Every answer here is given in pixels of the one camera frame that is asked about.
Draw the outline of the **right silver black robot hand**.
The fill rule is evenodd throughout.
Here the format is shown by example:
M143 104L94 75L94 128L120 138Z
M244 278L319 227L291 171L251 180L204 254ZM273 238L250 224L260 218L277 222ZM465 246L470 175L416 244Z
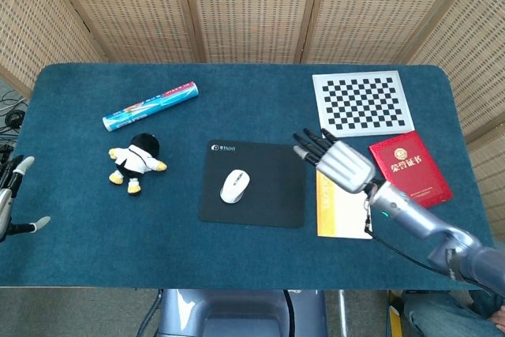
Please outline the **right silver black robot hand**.
M364 192L368 197L383 184L376 178L374 164L360 152L338 139L325 128L322 136L304 128L306 137L293 134L294 152L339 188L351 194Z

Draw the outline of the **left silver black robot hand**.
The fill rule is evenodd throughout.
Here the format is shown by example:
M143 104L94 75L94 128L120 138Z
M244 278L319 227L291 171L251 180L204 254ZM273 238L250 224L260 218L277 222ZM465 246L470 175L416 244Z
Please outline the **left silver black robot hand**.
M15 224L12 222L13 201L21 187L28 169L35 162L33 156L18 155L1 164L1 242L10 235L34 234L44 228L51 220L46 215L36 222Z

